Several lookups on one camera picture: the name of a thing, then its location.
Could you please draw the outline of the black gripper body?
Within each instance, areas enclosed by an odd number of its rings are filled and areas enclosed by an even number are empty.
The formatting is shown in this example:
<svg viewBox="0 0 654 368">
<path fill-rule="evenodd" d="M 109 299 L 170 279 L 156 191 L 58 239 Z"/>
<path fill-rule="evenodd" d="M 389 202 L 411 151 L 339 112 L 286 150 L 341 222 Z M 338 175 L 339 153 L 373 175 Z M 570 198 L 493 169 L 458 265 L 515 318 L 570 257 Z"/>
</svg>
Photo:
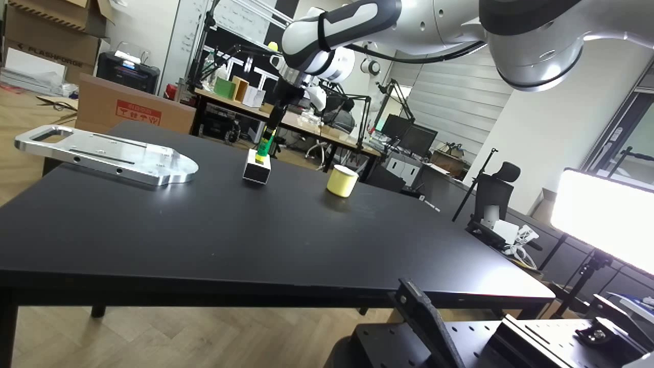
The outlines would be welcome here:
<svg viewBox="0 0 654 368">
<path fill-rule="evenodd" d="M 327 106 L 327 92 L 311 73 L 301 73 L 290 67 L 282 52 L 270 56 L 270 65 L 278 73 L 278 84 L 272 93 L 272 105 L 284 108 L 288 105 L 304 101 L 315 112 Z"/>
</svg>

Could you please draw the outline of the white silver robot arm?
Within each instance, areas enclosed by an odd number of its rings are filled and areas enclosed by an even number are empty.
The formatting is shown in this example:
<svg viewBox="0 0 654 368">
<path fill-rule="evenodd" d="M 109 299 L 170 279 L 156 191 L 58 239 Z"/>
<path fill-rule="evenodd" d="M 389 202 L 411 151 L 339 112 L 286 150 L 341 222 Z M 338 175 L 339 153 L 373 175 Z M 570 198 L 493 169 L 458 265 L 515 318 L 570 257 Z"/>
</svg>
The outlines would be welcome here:
<svg viewBox="0 0 654 368">
<path fill-rule="evenodd" d="M 537 92 L 561 84 L 596 38 L 653 48 L 654 0 L 348 0 L 284 27 L 265 130 L 278 130 L 311 77 L 339 80 L 338 62 L 358 41 L 390 44 L 408 64 L 487 46 L 512 88 Z"/>
</svg>

